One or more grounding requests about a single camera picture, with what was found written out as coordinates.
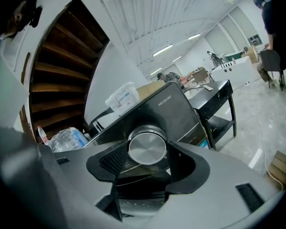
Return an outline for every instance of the gray chair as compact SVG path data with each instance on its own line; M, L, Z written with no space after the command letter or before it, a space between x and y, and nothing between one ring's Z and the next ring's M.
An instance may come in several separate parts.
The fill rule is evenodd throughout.
M280 55L274 50L263 50L260 52L260 57L262 59L264 69L266 71L271 71L271 73L274 72L280 72L280 88L283 90L283 87L285 85L285 79L284 79L284 73L283 70L286 69L286 65L281 64L281 58Z

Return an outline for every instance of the wooden staircase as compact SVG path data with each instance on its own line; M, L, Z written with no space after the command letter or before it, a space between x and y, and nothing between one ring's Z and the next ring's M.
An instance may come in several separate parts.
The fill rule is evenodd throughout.
M60 130L83 130L90 82L109 39L80 0L73 0L40 46L31 74L30 114L48 138Z

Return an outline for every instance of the clear plastic wrap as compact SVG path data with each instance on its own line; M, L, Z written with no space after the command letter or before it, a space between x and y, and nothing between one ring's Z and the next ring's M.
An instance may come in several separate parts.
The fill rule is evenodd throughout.
M86 137L78 129L70 127L56 134L47 145L52 152L64 152L75 149L81 149L88 143Z

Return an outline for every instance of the standing person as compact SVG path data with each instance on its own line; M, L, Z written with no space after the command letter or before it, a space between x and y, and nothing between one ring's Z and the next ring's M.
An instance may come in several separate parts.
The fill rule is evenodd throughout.
M158 73L158 74L157 74L157 77L158 77L158 80L162 80L162 81L164 81L165 83L168 83L169 81L176 82L181 89L184 89L184 86L183 86L182 82L181 82L179 79L177 79L177 78L176 78L173 74L171 74L171 73L168 73L168 74Z
M279 8L272 1L254 0L254 4L262 10L262 17L269 39L269 45L266 49L275 50L281 58L281 65L286 65L286 49L282 43L283 33L285 32L281 29L284 20L281 20ZM264 81L267 79L270 81L271 78L262 64L258 65L257 71L259 71Z

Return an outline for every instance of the table leg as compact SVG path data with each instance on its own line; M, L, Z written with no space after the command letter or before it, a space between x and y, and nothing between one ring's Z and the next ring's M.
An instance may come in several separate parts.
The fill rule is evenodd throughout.
M210 143L211 148L213 148L213 149L216 150L215 141L214 141L213 135L212 135L212 130L211 130L211 127L210 127L208 121L202 121L202 125L203 125L204 128L205 128L206 135L208 136L208 139L209 139L209 143Z
M235 109L234 109L234 103L233 103L233 98L232 98L232 96L229 97L229 104L230 104L230 110L231 110L232 120L234 120L234 124L233 124L233 135L234 135L234 137L236 137L236 116L235 116Z

